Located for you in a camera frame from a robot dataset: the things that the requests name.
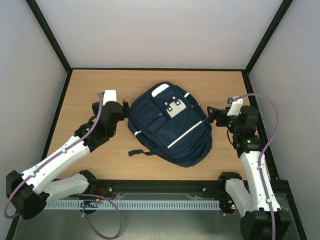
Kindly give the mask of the navy blue backpack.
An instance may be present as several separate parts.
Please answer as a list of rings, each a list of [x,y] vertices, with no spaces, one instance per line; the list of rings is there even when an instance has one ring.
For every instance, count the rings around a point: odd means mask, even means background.
[[[213,145],[212,126],[197,100],[171,82],[157,83],[130,106],[127,126],[148,150],[133,155],[159,156],[180,167],[201,162]]]

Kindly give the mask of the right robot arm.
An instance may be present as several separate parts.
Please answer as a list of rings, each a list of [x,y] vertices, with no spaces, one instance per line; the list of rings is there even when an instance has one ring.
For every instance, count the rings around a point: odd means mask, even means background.
[[[226,109],[207,107],[210,122],[226,127],[232,146],[242,163],[248,186],[233,172],[222,174],[218,191],[232,198],[241,217],[240,232],[245,240],[282,240],[291,217],[281,209],[267,173],[262,141],[256,135],[259,111],[236,102]]]

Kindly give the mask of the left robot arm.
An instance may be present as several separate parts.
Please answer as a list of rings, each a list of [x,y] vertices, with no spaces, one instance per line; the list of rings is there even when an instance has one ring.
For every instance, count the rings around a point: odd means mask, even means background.
[[[128,117],[129,104],[100,98],[93,103],[92,110],[93,116],[89,121],[82,124],[58,150],[23,172],[13,170],[6,176],[6,205],[13,205],[16,213],[9,215],[6,206],[3,210],[5,218],[22,217],[29,220],[47,204],[65,197],[94,197],[98,179],[89,170],[56,180],[64,170],[115,135],[117,123]]]

